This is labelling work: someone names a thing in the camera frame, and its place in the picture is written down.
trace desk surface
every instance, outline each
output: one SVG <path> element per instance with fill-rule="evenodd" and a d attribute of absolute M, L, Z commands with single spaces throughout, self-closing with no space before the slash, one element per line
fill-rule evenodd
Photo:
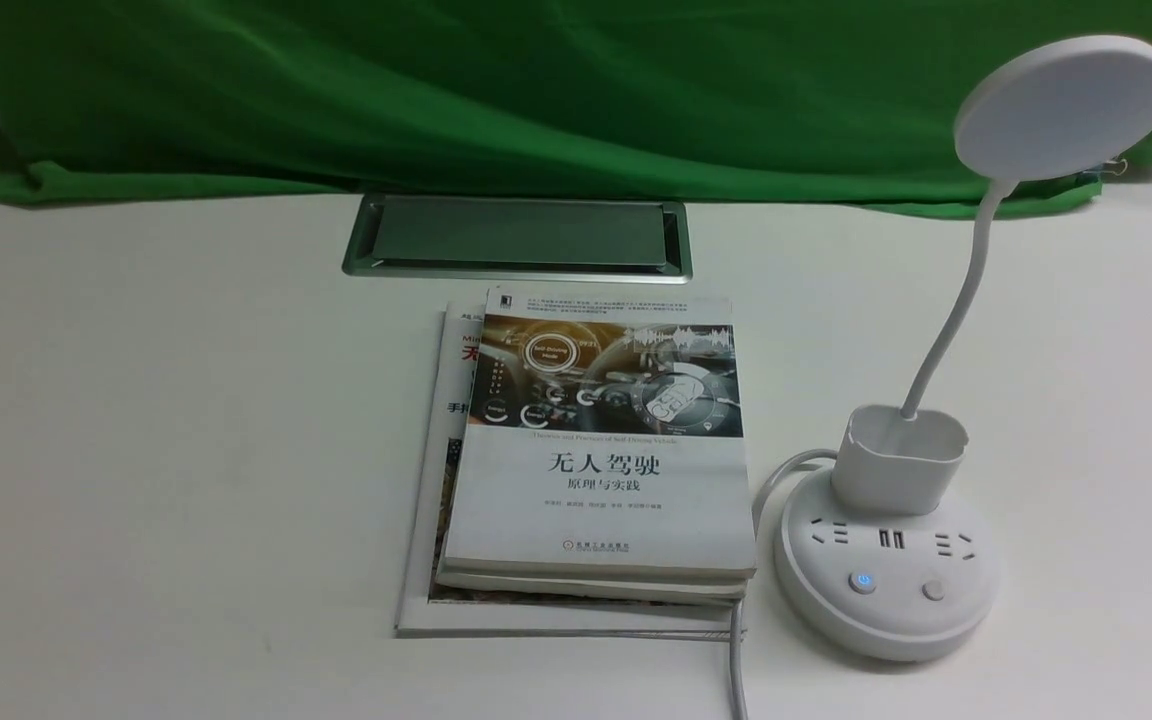
<path fill-rule="evenodd" d="M 727 717 L 717 644 L 391 639 L 439 311 L 488 283 L 343 275 L 355 210 L 0 206 L 0 719 Z M 635 291 L 735 301 L 751 482 L 904 396 L 969 249 L 855 209 L 689 217 L 695 281 Z M 755 719 L 1152 717 L 1152 182 L 995 237 L 927 402 L 972 432 L 1001 600 L 950 659 L 854 661 L 764 537 Z"/>

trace white cable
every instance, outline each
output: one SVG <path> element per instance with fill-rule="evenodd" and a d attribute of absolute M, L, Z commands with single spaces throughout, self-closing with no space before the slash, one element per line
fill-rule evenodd
<path fill-rule="evenodd" d="M 918 415 L 918 406 L 923 402 L 923 393 L 927 392 L 927 384 L 932 382 L 932 373 L 937 371 L 937 365 L 941 364 L 945 351 L 950 348 L 954 336 L 963 325 L 963 319 L 968 316 L 968 309 L 972 306 L 975 291 L 980 287 L 980 276 L 984 275 L 984 260 L 990 255 L 990 225 L 993 223 L 993 215 L 998 212 L 998 205 L 1002 204 L 1005 197 L 1016 190 L 1016 183 L 1011 181 L 993 181 L 990 189 L 980 200 L 977 210 L 977 219 L 972 228 L 972 259 L 968 262 L 968 276 L 963 279 L 963 290 L 958 291 L 958 300 L 954 301 L 954 309 L 945 320 L 941 334 L 935 336 L 932 350 L 927 351 L 927 357 L 923 359 L 923 365 L 918 369 L 918 374 L 914 376 L 914 384 L 905 396 L 905 404 L 901 406 L 900 416 L 907 420 L 912 420 Z"/>
<path fill-rule="evenodd" d="M 781 462 L 781 467 L 772 471 L 772 475 L 768 475 L 767 480 L 764 480 L 763 487 L 759 488 L 758 495 L 755 495 L 755 538 L 758 537 L 758 525 L 763 518 L 763 506 L 767 505 L 767 498 L 772 495 L 776 486 L 780 486 L 782 479 L 790 477 L 790 473 L 803 468 L 806 462 L 820 458 L 833 460 L 836 457 L 836 450 L 806 450 L 788 458 L 786 462 Z M 737 600 L 736 605 L 732 606 L 730 637 L 727 641 L 727 670 L 728 676 L 732 679 L 733 720 L 749 720 L 749 712 L 745 711 L 745 679 L 741 675 L 740 668 L 741 629 L 745 624 L 744 615 L 745 601 Z"/>

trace power strip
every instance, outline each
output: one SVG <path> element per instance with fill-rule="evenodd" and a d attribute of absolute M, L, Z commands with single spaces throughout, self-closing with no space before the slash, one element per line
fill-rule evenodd
<path fill-rule="evenodd" d="M 980 515 L 954 492 L 925 515 L 847 509 L 832 468 L 801 480 L 776 528 L 776 577 L 814 628 L 861 655 L 947 655 L 990 612 L 1001 578 Z"/>

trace green fabric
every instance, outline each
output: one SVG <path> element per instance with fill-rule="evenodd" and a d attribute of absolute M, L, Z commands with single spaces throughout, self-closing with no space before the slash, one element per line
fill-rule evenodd
<path fill-rule="evenodd" d="M 0 202 L 385 190 L 961 217 L 955 111 L 1152 0 L 0 0 Z M 1128 156 L 1152 164 L 1152 135 Z M 1093 179 L 1023 188 L 1069 209 Z"/>

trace book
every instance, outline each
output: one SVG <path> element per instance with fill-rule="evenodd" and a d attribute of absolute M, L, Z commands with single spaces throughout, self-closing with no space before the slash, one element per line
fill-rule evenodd
<path fill-rule="evenodd" d="M 728 302 L 497 288 L 468 410 L 439 582 L 677 600 L 755 574 Z"/>
<path fill-rule="evenodd" d="M 728 607 L 452 588 L 435 578 L 450 518 L 483 329 L 483 305 L 448 305 L 412 539 L 394 632 L 419 637 L 728 639 Z"/>

